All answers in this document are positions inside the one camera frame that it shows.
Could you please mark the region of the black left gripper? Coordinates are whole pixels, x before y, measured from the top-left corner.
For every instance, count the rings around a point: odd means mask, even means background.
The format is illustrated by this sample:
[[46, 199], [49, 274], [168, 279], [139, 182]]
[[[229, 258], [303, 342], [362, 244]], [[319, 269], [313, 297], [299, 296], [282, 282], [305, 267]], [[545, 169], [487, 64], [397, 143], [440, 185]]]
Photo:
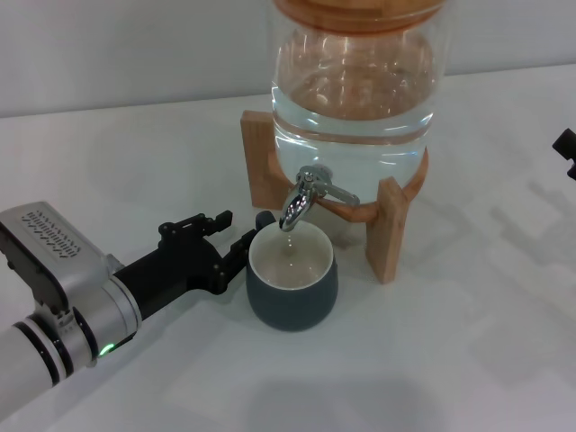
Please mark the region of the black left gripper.
[[[199, 213], [179, 222], [158, 227], [162, 239], [196, 239], [222, 232], [231, 226], [233, 213], [223, 211], [215, 218]], [[140, 315], [148, 318], [191, 290], [221, 295], [245, 268], [256, 229], [244, 234], [221, 257], [207, 240], [189, 246], [165, 244], [116, 272], [114, 277], [134, 297]]]

